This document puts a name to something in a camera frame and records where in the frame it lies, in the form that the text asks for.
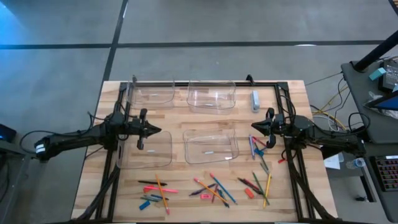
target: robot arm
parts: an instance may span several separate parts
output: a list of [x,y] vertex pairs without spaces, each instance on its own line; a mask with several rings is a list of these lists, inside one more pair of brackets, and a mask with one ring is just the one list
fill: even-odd
[[361,140],[353,133],[336,133],[320,129],[311,120],[296,115],[292,124],[287,124],[281,114],[274,115],[274,109],[269,108],[264,121],[252,123],[253,128],[265,136],[269,136],[267,148],[275,146],[275,134],[289,137],[289,147],[293,150],[305,149],[308,144],[322,146],[324,158],[341,151],[363,157],[364,151],[358,147]]
[[41,161],[47,161],[63,151],[95,144],[105,149],[116,149],[119,135],[138,135],[137,147],[143,149],[142,139],[161,131],[146,121],[146,113],[147,110],[142,109],[139,118],[133,116],[132,121],[125,121],[125,116],[117,111],[88,130],[46,136],[35,143],[36,156]]

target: butcher block tabletop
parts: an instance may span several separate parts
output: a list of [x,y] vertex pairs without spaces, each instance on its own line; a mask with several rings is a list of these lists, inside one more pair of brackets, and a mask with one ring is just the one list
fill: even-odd
[[[297,110],[297,114],[312,118],[310,105],[304,82],[301,80],[282,81],[289,84],[291,100]],[[114,102],[118,97],[121,82],[104,82],[101,96],[99,98],[96,116],[104,118],[112,113]],[[263,208],[263,197],[254,193],[254,199],[250,199],[244,189],[247,187],[237,178],[243,178],[255,183],[252,171],[263,188],[267,186],[268,175],[260,166],[260,158],[252,159],[248,136],[259,138],[266,142],[267,137],[251,127],[251,123],[262,121],[268,108],[274,108],[277,113],[277,102],[273,87],[242,86],[236,87],[236,104],[230,114],[205,114],[194,113],[187,104],[187,87],[175,87],[173,108],[148,109],[147,120],[150,124],[162,128],[163,132],[171,134],[172,144],[164,144],[171,148],[169,155],[165,150],[165,157],[170,156],[171,162],[163,161],[157,163],[162,167],[136,168],[144,164],[147,166],[145,156],[140,156],[136,149],[136,138],[131,136],[126,141],[125,156],[130,156],[130,162],[122,165],[120,172],[118,196],[114,209],[114,222],[294,222],[297,221],[294,197],[290,183],[290,175],[286,162],[278,163],[281,152],[285,149],[283,139],[277,136],[277,144],[272,149],[266,150],[264,159],[272,174],[269,187],[268,199],[270,205]],[[260,99],[260,112],[251,111],[251,92],[257,90]],[[139,114],[139,110],[131,108],[131,115]],[[192,164],[186,162],[183,134],[186,130],[207,129],[232,129],[235,131],[235,139],[239,148],[239,156],[221,162],[210,162],[204,164]],[[100,146],[91,146],[87,154],[93,152]],[[330,189],[328,176],[323,163],[322,154],[318,149],[307,147],[303,150],[305,168],[311,191],[320,203],[333,216],[337,217],[335,203]],[[86,159],[81,173],[81,179],[76,194],[72,218],[83,213],[98,193],[101,185],[103,169],[106,158],[106,150],[102,149]],[[201,189],[202,186],[193,179],[198,178],[204,184],[210,185],[215,181],[210,177],[213,173],[228,192],[235,198],[237,204],[224,193],[230,208],[226,208],[222,201],[215,198],[211,200],[201,199],[200,195],[188,196],[190,193]],[[163,201],[151,202],[144,210],[139,206],[145,202],[140,199],[145,193],[144,186],[138,180],[155,181],[155,175],[159,176],[161,182],[167,183],[164,188],[178,190],[178,193],[165,192],[169,198],[168,206],[170,215],[166,214]],[[104,216],[108,209],[108,191],[105,204]],[[160,195],[159,191],[152,190],[147,194]],[[305,197],[300,189],[300,198],[304,217],[308,217],[306,211]]]

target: gray concrete floor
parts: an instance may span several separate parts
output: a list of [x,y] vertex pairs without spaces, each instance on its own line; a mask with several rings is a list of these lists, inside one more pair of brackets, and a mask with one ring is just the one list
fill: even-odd
[[[0,44],[110,44],[121,5],[122,0],[1,0]],[[382,40],[398,29],[397,20],[387,0],[130,0],[119,42]],[[341,63],[359,60],[373,48],[118,49],[109,79],[135,74],[141,80],[239,80],[250,73],[255,79],[308,83],[339,72]],[[0,93],[5,96],[0,123],[20,134],[87,127],[86,112],[95,111],[108,54],[109,49],[0,50]],[[398,54],[398,48],[388,54]],[[311,104],[324,105],[340,79],[310,85]],[[347,124],[355,111],[349,97],[338,118]],[[41,136],[31,136],[26,147]],[[64,152],[48,164],[32,161],[14,223],[68,220],[84,153]],[[379,203],[352,199],[363,194],[359,178],[330,182],[341,218],[388,223]]]

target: green pencil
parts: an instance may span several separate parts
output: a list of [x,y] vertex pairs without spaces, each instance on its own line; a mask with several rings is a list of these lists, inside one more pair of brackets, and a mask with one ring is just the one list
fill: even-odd
[[265,200],[266,200],[266,202],[267,202],[267,205],[270,205],[270,203],[269,203],[269,201],[268,201],[268,198],[266,197],[264,191],[262,190],[262,187],[261,187],[261,185],[260,185],[260,182],[259,182],[259,180],[258,180],[257,177],[256,177],[256,174],[255,174],[253,171],[252,171],[252,173],[253,173],[254,180],[256,180],[256,183],[257,183],[257,185],[259,186],[259,189],[260,189],[260,191],[261,191],[261,193],[262,193],[262,196],[265,198]]

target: keyboard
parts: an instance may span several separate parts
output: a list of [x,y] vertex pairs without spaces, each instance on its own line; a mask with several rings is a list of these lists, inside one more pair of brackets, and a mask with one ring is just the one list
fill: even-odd
[[398,156],[370,157],[383,191],[398,191]]

